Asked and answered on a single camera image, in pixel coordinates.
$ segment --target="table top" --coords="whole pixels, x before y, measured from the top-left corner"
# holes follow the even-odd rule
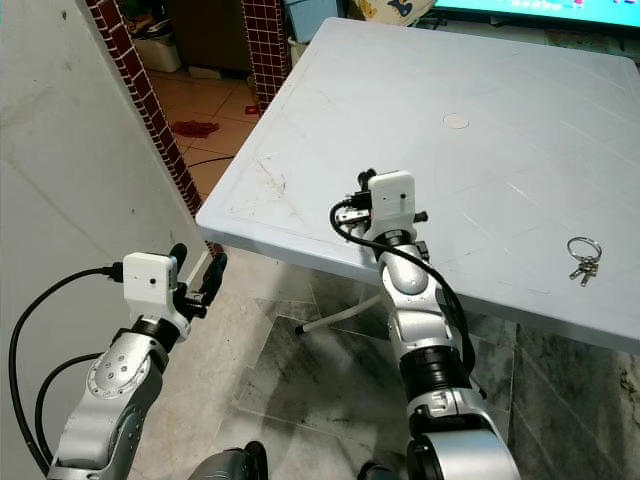
[[[638,152],[629,59],[329,19],[196,221],[207,240],[375,283],[329,208],[362,170],[408,170],[430,217],[418,238],[465,308],[640,353]],[[586,288],[568,278],[574,236],[603,248]]]

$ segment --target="tiled floor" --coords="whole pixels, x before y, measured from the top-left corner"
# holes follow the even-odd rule
[[[245,114],[245,107],[255,105],[251,90],[241,80],[195,79],[183,70],[149,70],[149,75],[169,124],[195,120],[220,125],[208,138],[175,135],[205,199],[231,163],[227,157],[238,153],[258,121],[257,114]],[[208,161],[217,158],[225,159]]]

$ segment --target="scratch on table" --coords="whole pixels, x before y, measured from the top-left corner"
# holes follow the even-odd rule
[[[287,182],[284,178],[283,174],[280,174],[280,176],[282,177],[282,184],[280,184],[279,182],[276,181],[276,179],[273,177],[273,175],[271,174],[271,172],[269,172],[269,170],[267,170],[267,168],[264,166],[264,164],[262,163],[261,159],[256,160],[256,163],[258,165],[260,165],[260,168],[262,168],[262,170],[264,171],[264,173],[267,174],[267,177],[269,178],[269,184],[270,186],[276,191],[278,192],[278,195],[280,197],[281,200],[284,200],[289,207],[291,207],[291,210],[293,211],[292,214],[290,216],[294,216],[297,217],[303,225],[306,225],[306,222],[304,221],[304,218],[302,217],[302,214],[300,213],[300,211],[296,208],[295,204],[289,199],[289,197],[287,197],[287,195],[285,194],[285,188],[287,187]]]

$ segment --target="robotic arm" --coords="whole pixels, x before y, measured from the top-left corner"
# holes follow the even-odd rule
[[[177,245],[168,256],[124,258],[124,296],[133,326],[120,329],[89,368],[85,393],[65,425],[48,479],[127,478],[168,354],[186,340],[192,318],[205,316],[226,266],[226,256],[216,256],[202,288],[188,292],[177,280],[185,257],[186,247]]]
[[[519,480],[515,462],[470,379],[475,358],[460,302],[429,264],[425,243],[416,241],[413,224],[426,221],[427,215],[415,213],[413,177],[402,171],[377,175],[369,170],[358,180],[361,190],[335,205],[330,221],[345,239],[371,248],[378,263],[390,312],[391,342],[408,401],[412,436],[407,448],[409,478]],[[352,235],[353,230],[361,234]],[[189,336],[193,317],[206,315],[226,266],[226,256],[216,256],[202,287],[189,292],[177,281],[185,257],[184,245],[176,246],[168,256],[134,253],[124,258],[121,275],[110,274],[124,284],[133,325],[120,329],[90,367],[84,395],[67,421],[49,468],[49,480],[127,478],[145,417],[160,393],[169,353]],[[58,282],[46,295],[72,278],[79,275]],[[436,299],[438,286],[449,306],[447,315]],[[15,358],[22,324],[46,295],[21,317],[12,336],[10,359]],[[462,339],[462,358],[453,327]],[[12,396],[19,423],[25,424],[15,386]],[[33,453],[37,449],[27,433],[23,430]],[[266,470],[263,447],[251,442],[245,449],[210,457],[191,478],[259,480],[267,478]],[[358,478],[395,478],[377,467],[363,475]]]
[[[409,478],[519,480],[511,454],[470,380],[475,358],[464,312],[444,278],[416,242],[413,177],[398,171],[358,177],[361,190],[334,206],[330,221],[342,237],[372,248],[387,309],[394,354],[405,385],[412,440]],[[351,231],[358,229],[361,236]],[[457,317],[463,360],[447,316],[436,300],[443,289]]]

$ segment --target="electrical cable on floor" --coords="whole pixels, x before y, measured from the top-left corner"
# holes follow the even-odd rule
[[[56,379],[56,377],[73,365],[77,365],[78,363],[87,362],[89,360],[95,360],[102,353],[90,353],[87,355],[80,355],[79,357],[74,357],[71,360],[67,360],[66,362],[58,365],[54,368],[47,378],[44,379],[42,385],[40,386],[40,390],[38,391],[38,397],[36,399],[36,413],[35,413],[35,430],[36,430],[36,438],[38,439],[38,445],[40,446],[40,450],[42,451],[42,455],[44,459],[47,461],[49,465],[53,462],[53,454],[49,449],[49,445],[47,444],[47,439],[44,435],[44,427],[42,425],[42,412],[44,410],[44,400],[47,396],[47,390]]]
[[[436,280],[436,282],[440,284],[440,288],[442,289],[442,293],[444,294],[445,302],[449,309],[453,312],[454,319],[456,321],[456,327],[460,331],[460,335],[462,337],[462,363],[467,373],[471,374],[473,368],[475,367],[476,356],[473,349],[473,344],[471,343],[471,339],[469,338],[469,328],[467,326],[467,319],[464,310],[462,309],[462,305],[460,304],[458,296],[453,291],[451,286],[447,283],[440,272],[438,272],[435,268],[428,265],[427,263],[423,262],[421,259],[416,258],[413,255],[403,252],[402,250],[399,250],[395,247],[390,247],[378,242],[365,240],[364,238],[356,237],[343,230],[336,221],[336,214],[338,210],[348,206],[350,206],[349,201],[343,200],[331,207],[331,210],[329,211],[329,222],[331,223],[331,227],[336,231],[338,235],[340,235],[347,241],[371,248],[374,251],[378,250],[390,253],[392,255],[397,255],[400,258],[413,263],[417,267],[427,272],[427,274],[431,275]]]
[[[203,163],[212,163],[217,162],[218,160],[233,160],[236,158],[235,156],[229,157],[220,157],[220,158],[210,158],[209,160],[202,160],[201,162],[192,163],[191,165],[187,165],[189,168],[197,167],[198,165],[202,165]]]
[[[16,322],[15,327],[13,328],[13,332],[11,334],[11,340],[9,342],[9,390],[11,393],[11,403],[13,404],[13,411],[16,415],[16,421],[18,422],[18,427],[20,428],[20,433],[24,438],[24,441],[27,444],[27,448],[31,453],[31,456],[35,460],[38,468],[42,474],[46,477],[49,472],[49,463],[47,463],[45,457],[43,456],[40,448],[36,444],[36,441],[31,433],[31,429],[29,428],[29,424],[27,423],[27,419],[24,415],[24,409],[22,408],[22,400],[20,399],[20,388],[18,386],[18,368],[17,368],[17,356],[18,356],[18,340],[20,339],[20,333],[22,331],[22,327],[27,322],[33,311],[44,302],[49,296],[55,293],[60,288],[65,285],[73,282],[74,280],[78,280],[83,277],[88,277],[90,275],[106,275],[114,279],[115,281],[122,281],[122,263],[116,262],[108,267],[101,268],[91,268],[89,270],[82,270],[80,272],[74,273],[73,275],[69,275],[66,278],[54,283],[52,286],[47,288],[43,293],[41,293],[38,298],[36,298],[31,304],[27,307],[27,309],[22,312],[20,318]]]

